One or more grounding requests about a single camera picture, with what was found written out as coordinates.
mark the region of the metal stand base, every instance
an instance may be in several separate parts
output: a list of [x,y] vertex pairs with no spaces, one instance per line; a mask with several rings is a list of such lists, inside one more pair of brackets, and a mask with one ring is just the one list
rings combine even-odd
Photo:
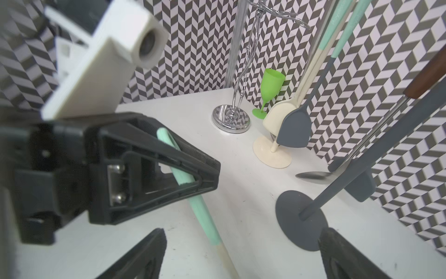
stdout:
[[307,251],[319,251],[319,236],[323,228],[328,228],[324,213],[319,209],[305,221],[299,218],[299,213],[312,201],[298,191],[283,192],[276,202],[276,217],[292,243]]
[[248,131],[251,120],[249,115],[242,109],[236,108],[231,117],[232,106],[223,104],[212,112],[212,121],[221,130],[228,133],[244,133]]

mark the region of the green wine glass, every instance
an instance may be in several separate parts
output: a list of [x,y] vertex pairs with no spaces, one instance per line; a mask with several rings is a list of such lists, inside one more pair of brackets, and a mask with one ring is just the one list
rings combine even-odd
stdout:
[[262,83],[260,84],[260,93],[262,94],[263,105],[262,108],[255,108],[252,110],[252,114],[255,117],[265,119],[267,113],[263,111],[263,108],[279,94],[284,81],[285,75],[281,72],[273,69],[265,69]]

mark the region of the chevron patterned wallpaper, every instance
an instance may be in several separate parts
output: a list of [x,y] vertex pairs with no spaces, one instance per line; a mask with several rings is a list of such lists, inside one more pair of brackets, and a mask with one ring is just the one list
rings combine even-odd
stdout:
[[[157,67],[137,68],[122,102],[188,94],[224,86],[237,0],[139,0],[170,32]],[[43,7],[34,1],[39,10]],[[0,36],[0,104],[39,109],[58,83],[53,78],[53,35],[14,40],[32,33],[38,14],[20,0],[10,1],[7,34]]]
[[[323,14],[324,0],[271,0],[269,4],[297,11],[313,26]],[[251,9],[245,22],[245,44],[253,18]],[[304,32],[289,21],[266,16],[245,97],[261,106],[261,78],[265,68],[273,68],[287,78],[279,96],[268,107],[288,99],[298,85],[314,33],[314,30]],[[313,121],[308,147],[327,162],[346,155],[399,100],[403,89],[445,44],[444,0],[372,0],[308,109]],[[240,66],[244,61],[242,48],[238,59]],[[409,103],[403,113],[412,105],[413,102]],[[372,168],[378,185],[372,199],[444,256],[445,129],[446,108],[443,108]]]

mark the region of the wooden handle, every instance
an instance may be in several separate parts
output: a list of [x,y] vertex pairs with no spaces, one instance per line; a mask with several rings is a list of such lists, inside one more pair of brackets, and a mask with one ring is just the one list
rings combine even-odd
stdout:
[[421,72],[404,90],[404,94],[412,99],[418,99],[446,74],[446,45],[427,63]]

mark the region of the mint green spatula handle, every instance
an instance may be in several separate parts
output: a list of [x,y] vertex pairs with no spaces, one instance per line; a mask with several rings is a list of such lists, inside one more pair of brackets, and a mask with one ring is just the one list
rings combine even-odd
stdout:
[[318,48],[324,50],[353,0],[339,0]]
[[[175,149],[180,150],[180,147],[175,142],[174,138],[170,135],[168,129],[166,128],[159,128],[157,130],[157,138],[172,146],[175,147]],[[187,172],[184,172],[182,170],[176,169],[174,167],[171,168],[172,174],[175,177],[175,180],[177,181],[178,185],[183,185],[185,183],[191,183],[195,181],[195,178],[193,175],[188,174]],[[211,214],[209,213],[209,210],[207,209],[206,203],[203,200],[203,197],[201,195],[193,196],[188,199],[189,204],[195,213],[195,216],[197,217],[199,223],[201,224],[201,227],[203,228],[205,234],[207,235],[209,241],[212,245],[218,245],[222,242],[222,239],[220,237],[220,234],[217,230],[217,227],[214,224],[214,220],[211,217]]]
[[345,43],[347,42],[348,38],[353,33],[353,30],[355,29],[356,25],[364,15],[365,10],[367,9],[370,2],[371,0],[359,0],[355,10],[353,11],[353,14],[351,15],[350,20],[347,23],[347,26],[342,32],[341,38],[339,39],[338,43],[336,44],[336,47],[334,48],[333,53],[331,54],[332,58],[336,58],[339,55]]

